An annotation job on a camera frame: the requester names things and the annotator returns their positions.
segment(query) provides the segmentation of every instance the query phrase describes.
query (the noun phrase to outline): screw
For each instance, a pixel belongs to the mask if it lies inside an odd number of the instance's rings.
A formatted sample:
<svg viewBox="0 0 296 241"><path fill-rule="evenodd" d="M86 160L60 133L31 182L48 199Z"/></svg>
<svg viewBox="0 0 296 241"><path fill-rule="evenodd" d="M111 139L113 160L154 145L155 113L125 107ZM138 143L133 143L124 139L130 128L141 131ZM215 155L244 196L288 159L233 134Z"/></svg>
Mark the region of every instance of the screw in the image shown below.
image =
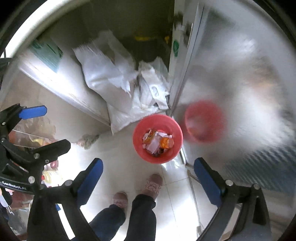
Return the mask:
<svg viewBox="0 0 296 241"><path fill-rule="evenodd" d="M40 157L40 154L39 154L39 153L35 153L35 154L34 154L34 158L35 158L35 159L38 159L39 157Z"/></svg>
<svg viewBox="0 0 296 241"><path fill-rule="evenodd" d="M65 186L70 186L71 184L72 184L72 180L67 180L67 181L65 181Z"/></svg>
<svg viewBox="0 0 296 241"><path fill-rule="evenodd" d="M233 185L233 181L231 180L226 180L225 183L227 186L230 186L230 187Z"/></svg>
<svg viewBox="0 0 296 241"><path fill-rule="evenodd" d="M253 186L254 186L254 188L255 188L256 190L259 190L259 189L260 189L260 186L259 186L257 183L255 183Z"/></svg>
<svg viewBox="0 0 296 241"><path fill-rule="evenodd" d="M29 176L28 181L29 183L33 184L35 182L35 177Z"/></svg>

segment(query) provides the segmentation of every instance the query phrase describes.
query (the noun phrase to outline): dark pants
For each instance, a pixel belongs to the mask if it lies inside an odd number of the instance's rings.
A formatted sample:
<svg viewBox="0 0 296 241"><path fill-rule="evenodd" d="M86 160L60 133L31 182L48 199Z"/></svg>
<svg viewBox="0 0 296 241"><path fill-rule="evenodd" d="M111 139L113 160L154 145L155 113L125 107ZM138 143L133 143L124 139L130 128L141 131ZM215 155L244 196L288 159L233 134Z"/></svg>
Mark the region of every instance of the dark pants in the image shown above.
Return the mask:
<svg viewBox="0 0 296 241"><path fill-rule="evenodd" d="M155 201L152 197L139 194L132 204L128 231L124 241L154 241L156 233L156 216L152 209ZM103 209L89 223L101 241L110 241L124 223L123 210L112 204Z"/></svg>

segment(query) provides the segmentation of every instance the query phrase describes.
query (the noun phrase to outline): pink shoe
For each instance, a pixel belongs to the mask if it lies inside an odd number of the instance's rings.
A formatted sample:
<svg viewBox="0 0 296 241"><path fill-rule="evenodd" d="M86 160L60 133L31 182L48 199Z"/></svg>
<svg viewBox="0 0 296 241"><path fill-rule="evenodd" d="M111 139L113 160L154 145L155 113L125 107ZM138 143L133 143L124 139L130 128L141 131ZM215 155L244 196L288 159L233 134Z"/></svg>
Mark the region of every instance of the pink shoe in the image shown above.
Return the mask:
<svg viewBox="0 0 296 241"><path fill-rule="evenodd" d="M147 180L144 189L141 194L152 197L154 200L159 195L159 190L163 184L163 179L158 174L152 174Z"/></svg>
<svg viewBox="0 0 296 241"><path fill-rule="evenodd" d="M128 196L125 192L117 192L113 196L113 204L120 207L124 212L128 206Z"/></svg>

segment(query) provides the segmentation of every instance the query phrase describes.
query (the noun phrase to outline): white plastic bag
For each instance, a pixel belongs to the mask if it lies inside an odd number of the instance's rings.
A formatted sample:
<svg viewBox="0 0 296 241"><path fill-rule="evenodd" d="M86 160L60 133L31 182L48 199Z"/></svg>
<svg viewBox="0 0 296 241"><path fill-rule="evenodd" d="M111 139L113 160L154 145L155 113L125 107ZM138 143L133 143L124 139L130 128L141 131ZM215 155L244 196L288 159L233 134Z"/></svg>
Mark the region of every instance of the white plastic bag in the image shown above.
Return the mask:
<svg viewBox="0 0 296 241"><path fill-rule="evenodd" d="M87 86L113 107L129 112L138 72L130 53L111 31L101 31L93 42L74 49Z"/></svg>
<svg viewBox="0 0 296 241"><path fill-rule="evenodd" d="M146 109L141 108L139 87L135 87L132 108L130 109L129 113L121 112L109 104L107 105L107 107L111 122L111 131L113 135L130 123L136 122L148 115L160 112L159 108L155 106L150 106Z"/></svg>
<svg viewBox="0 0 296 241"><path fill-rule="evenodd" d="M141 61L139 63L139 71L149 87L152 98L155 102L150 101L150 95L147 94L147 86L144 83L141 84L141 97L140 101L142 108L146 108L150 104L158 104L159 109L167 110L168 105L166 96L169 95L168 84L166 78L168 76L168 70L160 57L157 57L151 63L145 63Z"/></svg>

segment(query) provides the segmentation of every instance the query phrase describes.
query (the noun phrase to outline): green label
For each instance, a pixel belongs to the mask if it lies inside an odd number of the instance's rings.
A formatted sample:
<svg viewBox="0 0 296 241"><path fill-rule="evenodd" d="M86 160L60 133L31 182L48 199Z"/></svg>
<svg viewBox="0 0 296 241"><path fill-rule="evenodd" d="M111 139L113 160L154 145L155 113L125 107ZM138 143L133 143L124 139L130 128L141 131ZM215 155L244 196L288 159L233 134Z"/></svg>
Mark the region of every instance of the green label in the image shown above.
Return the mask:
<svg viewBox="0 0 296 241"><path fill-rule="evenodd" d="M35 39L30 46L30 50L45 63L47 67L57 72L59 63L63 57L63 52L50 38L42 41Z"/></svg>
<svg viewBox="0 0 296 241"><path fill-rule="evenodd" d="M179 42L177 40L174 40L173 42L173 51L174 51L175 57L177 57L178 51L179 51Z"/></svg>

